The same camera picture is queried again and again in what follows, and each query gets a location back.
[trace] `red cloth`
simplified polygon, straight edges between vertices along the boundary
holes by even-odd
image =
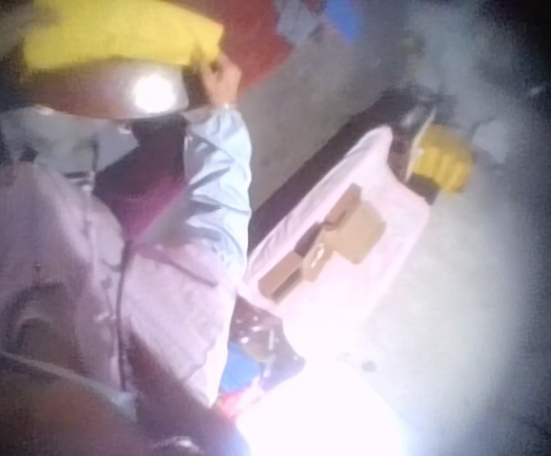
[[[273,0],[183,0],[191,10],[223,24],[223,51],[242,70],[243,91],[280,65],[292,47],[277,34]]]
[[[138,238],[184,188],[182,147],[180,132],[165,128],[97,176],[94,194],[127,240]]]

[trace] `cable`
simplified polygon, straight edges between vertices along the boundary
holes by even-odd
[[[122,384],[122,391],[127,391],[127,385],[125,382],[125,365],[124,365],[124,325],[122,322],[122,307],[124,300],[124,284],[125,273],[130,262],[132,253],[132,244],[130,241],[125,243],[122,253],[122,271],[120,275],[120,281],[117,286],[117,300],[115,301],[115,326],[117,331],[117,356],[118,367],[120,372],[120,381]]]

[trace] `brown cardboard piece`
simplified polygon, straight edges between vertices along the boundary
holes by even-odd
[[[260,292],[280,302],[302,280],[314,282],[337,252],[353,264],[364,260],[386,228],[376,209],[360,199],[361,188],[352,184],[324,218],[258,281]]]

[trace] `hand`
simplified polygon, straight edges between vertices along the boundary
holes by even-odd
[[[200,64],[199,76],[212,107],[236,103],[241,71],[225,54],[221,53],[212,65]]]
[[[26,5],[0,13],[0,60],[3,60],[25,35],[36,27],[47,27],[57,22],[51,9]]]

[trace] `light blue shirt sleeve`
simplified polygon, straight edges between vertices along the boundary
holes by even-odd
[[[246,124],[234,109],[216,110],[188,128],[183,232],[214,251],[235,281],[246,269],[251,153]]]

